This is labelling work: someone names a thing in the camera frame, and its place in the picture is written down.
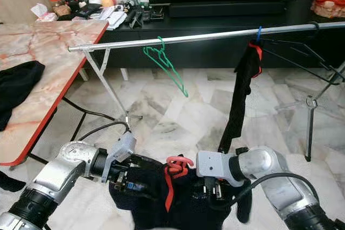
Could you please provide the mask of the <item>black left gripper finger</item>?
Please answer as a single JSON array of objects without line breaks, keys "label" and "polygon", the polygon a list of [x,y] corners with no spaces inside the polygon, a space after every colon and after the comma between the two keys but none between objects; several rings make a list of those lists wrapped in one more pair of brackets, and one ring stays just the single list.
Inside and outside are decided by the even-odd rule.
[{"label": "black left gripper finger", "polygon": [[135,155],[134,166],[135,168],[143,170],[155,170],[158,169],[158,161],[146,156]]}]

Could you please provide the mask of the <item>red hanger with pink hook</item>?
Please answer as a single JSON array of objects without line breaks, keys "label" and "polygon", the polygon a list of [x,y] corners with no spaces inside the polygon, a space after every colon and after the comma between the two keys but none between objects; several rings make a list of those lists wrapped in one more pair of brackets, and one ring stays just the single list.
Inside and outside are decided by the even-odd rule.
[{"label": "red hanger with pink hook", "polygon": [[171,205],[174,200],[174,187],[173,180],[186,176],[188,170],[193,168],[194,162],[192,159],[185,158],[182,155],[170,156],[166,158],[166,164],[163,167],[163,176],[165,178],[165,183],[168,188],[168,193],[165,198],[165,210],[170,211]]}]

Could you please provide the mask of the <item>black garment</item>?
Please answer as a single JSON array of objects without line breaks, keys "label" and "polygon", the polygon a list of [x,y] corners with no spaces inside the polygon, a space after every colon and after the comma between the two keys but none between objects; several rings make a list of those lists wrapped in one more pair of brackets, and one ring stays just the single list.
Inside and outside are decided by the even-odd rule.
[{"label": "black garment", "polygon": [[45,65],[33,60],[0,71],[0,131],[8,125],[12,110],[22,104],[44,74]]},{"label": "black garment", "polygon": [[116,207],[128,210],[133,216],[135,230],[175,228],[176,230],[222,230],[231,213],[231,202],[237,203],[237,219],[247,223],[251,214],[252,194],[241,196],[251,186],[232,186],[224,181],[222,194],[225,206],[209,206],[205,196],[205,178],[197,176],[190,168],[186,176],[172,180],[174,200],[170,211],[165,210],[168,188],[164,178],[165,163],[158,162],[158,169],[138,169],[133,164],[126,174],[126,185],[116,187],[109,183],[108,190]]}]

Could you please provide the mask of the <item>green plastic hanger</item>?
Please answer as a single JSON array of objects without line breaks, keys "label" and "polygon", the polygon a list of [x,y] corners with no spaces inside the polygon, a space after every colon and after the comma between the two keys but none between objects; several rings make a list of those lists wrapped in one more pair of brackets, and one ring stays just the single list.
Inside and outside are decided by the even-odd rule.
[{"label": "green plastic hanger", "polygon": [[162,69],[185,97],[189,97],[188,90],[185,87],[182,77],[166,55],[164,40],[161,37],[158,37],[158,40],[160,41],[160,47],[143,47],[143,54]]}]

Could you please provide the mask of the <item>red hanger with blue hook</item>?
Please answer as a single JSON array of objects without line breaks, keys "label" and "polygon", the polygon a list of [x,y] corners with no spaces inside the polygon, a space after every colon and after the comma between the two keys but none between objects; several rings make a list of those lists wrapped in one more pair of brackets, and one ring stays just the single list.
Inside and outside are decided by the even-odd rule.
[{"label": "red hanger with blue hook", "polygon": [[256,39],[249,42],[249,47],[254,48],[256,53],[256,72],[252,75],[252,78],[258,77],[262,73],[261,61],[262,61],[262,47],[261,47],[261,32],[263,26],[259,26],[256,33]]}]

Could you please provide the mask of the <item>black shirt white print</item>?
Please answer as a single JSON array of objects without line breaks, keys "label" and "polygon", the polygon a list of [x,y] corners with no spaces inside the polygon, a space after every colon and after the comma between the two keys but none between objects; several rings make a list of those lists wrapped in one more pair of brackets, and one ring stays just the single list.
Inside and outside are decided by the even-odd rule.
[{"label": "black shirt white print", "polygon": [[254,48],[249,47],[249,42],[242,58],[234,69],[235,83],[229,119],[217,149],[217,151],[225,154],[229,152],[232,140],[241,136],[246,110],[246,98],[251,94],[252,75],[256,72],[256,53]]}]

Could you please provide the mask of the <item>small black fabric piece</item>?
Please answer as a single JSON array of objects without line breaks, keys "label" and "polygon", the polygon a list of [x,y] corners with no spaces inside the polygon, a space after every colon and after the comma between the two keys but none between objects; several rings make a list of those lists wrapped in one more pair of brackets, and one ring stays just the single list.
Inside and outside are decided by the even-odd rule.
[{"label": "small black fabric piece", "polygon": [[17,192],[21,191],[25,186],[25,182],[11,178],[6,173],[0,172],[0,188],[3,190]]}]

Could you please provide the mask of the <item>black tv console cabinet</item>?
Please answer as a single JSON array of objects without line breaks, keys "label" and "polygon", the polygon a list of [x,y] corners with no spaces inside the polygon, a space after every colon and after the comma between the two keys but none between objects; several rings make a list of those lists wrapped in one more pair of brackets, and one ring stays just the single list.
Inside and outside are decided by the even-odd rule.
[{"label": "black tv console cabinet", "polygon": [[[310,22],[345,22],[345,18],[325,18],[311,11],[312,1],[289,1],[281,14],[259,16],[225,16],[170,18],[131,29],[121,25],[106,31],[101,43],[191,36],[238,30],[256,30],[272,26],[304,25]],[[192,43],[167,44],[165,52],[175,68],[235,68],[249,40],[255,35]],[[262,35],[262,39],[279,39],[308,44],[328,64],[338,67],[345,60],[345,28]]]}]

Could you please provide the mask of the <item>silver metal clothes rack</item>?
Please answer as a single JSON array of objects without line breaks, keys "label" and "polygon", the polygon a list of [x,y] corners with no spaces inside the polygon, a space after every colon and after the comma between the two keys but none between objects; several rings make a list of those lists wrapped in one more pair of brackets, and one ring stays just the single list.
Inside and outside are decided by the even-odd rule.
[{"label": "silver metal clothes rack", "polygon": [[[306,25],[289,25],[289,26],[274,26],[269,28],[262,28],[261,34],[275,34],[275,33],[286,33],[286,32],[296,32],[296,31],[310,31],[310,30],[332,30],[337,28],[345,28],[345,22],[329,22],[329,23],[309,23]],[[163,38],[165,44],[175,44],[175,43],[187,43],[187,42],[199,42],[203,40],[213,40],[213,39],[225,39],[240,36],[250,36],[256,35],[257,30],[240,30],[240,31],[222,31],[217,33],[209,34],[197,34],[192,36],[180,36],[180,37],[170,37]],[[102,85],[106,88],[107,92],[110,94],[111,99],[119,105],[119,109],[123,111],[123,116],[125,122],[129,122],[130,118],[142,119],[141,116],[131,116],[129,111],[123,106],[121,100],[118,99],[118,95],[114,92],[111,85],[107,83],[104,77],[105,69],[107,68],[107,62],[110,57],[111,50],[116,48],[126,48],[126,47],[146,47],[151,45],[158,45],[160,41],[157,39],[146,39],[146,40],[134,40],[127,42],[115,42],[115,43],[103,43],[103,44],[87,44],[78,45],[75,47],[69,47],[67,50],[82,52],[86,56],[86,59],[91,64],[91,67],[96,72],[96,75],[101,80]],[[339,68],[334,70],[333,75],[326,80],[327,84],[321,92],[316,96],[310,96],[306,100],[308,107],[308,134],[307,134],[307,149],[304,156],[305,160],[310,162],[312,158],[312,146],[313,146],[313,122],[315,109],[318,107],[318,99],[321,97],[325,91],[335,83],[337,77],[341,77],[343,82],[345,82],[345,76],[342,75],[345,72],[345,61],[340,65]]]}]

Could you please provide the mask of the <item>marble table with red edge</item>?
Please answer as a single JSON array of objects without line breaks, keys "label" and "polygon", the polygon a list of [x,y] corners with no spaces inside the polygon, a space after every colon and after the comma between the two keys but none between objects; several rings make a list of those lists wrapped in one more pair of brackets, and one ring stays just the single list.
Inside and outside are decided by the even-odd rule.
[{"label": "marble table with red edge", "polygon": [[45,65],[41,80],[27,99],[12,110],[0,138],[0,166],[25,161],[41,131],[83,67],[84,54],[69,47],[98,43],[107,21],[58,21],[0,26],[2,69],[27,61]]}]

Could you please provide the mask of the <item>black phone stand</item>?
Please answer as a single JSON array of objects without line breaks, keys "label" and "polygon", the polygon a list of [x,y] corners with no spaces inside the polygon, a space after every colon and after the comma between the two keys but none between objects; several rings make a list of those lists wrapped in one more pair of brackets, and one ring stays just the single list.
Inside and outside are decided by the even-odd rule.
[{"label": "black phone stand", "polygon": [[143,26],[143,11],[133,10],[128,14],[127,24],[130,29]]}]

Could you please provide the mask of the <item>small black box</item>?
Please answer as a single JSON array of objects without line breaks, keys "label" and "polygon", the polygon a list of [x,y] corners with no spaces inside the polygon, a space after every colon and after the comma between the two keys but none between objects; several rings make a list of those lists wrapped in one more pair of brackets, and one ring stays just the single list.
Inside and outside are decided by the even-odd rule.
[{"label": "small black box", "polygon": [[162,6],[149,6],[143,11],[142,16],[144,23],[164,21],[164,8]]}]

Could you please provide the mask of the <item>black desk telephone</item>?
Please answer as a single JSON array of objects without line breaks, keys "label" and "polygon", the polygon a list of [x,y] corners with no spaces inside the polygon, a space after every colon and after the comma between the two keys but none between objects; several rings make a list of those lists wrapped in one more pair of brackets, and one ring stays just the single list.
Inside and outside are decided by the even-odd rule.
[{"label": "black desk telephone", "polygon": [[76,17],[88,18],[89,16],[93,15],[94,13],[100,11],[102,9],[101,4],[86,4],[83,8],[80,8],[76,13]]}]

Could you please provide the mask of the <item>black soundbar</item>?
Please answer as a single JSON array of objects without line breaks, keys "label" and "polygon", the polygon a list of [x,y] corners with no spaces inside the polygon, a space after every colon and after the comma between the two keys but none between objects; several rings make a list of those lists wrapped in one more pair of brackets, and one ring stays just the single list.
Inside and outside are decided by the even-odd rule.
[{"label": "black soundbar", "polygon": [[218,16],[254,16],[276,15],[285,11],[286,3],[172,3],[168,14],[171,18],[218,17]]}]

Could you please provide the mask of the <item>white tissue box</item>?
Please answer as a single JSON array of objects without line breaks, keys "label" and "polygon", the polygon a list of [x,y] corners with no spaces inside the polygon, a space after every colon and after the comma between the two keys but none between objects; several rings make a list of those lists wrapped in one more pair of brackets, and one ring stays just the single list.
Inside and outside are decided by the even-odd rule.
[{"label": "white tissue box", "polygon": [[37,16],[37,22],[53,22],[58,20],[58,16],[54,12],[49,12],[47,6],[42,3],[37,3],[30,11]]}]

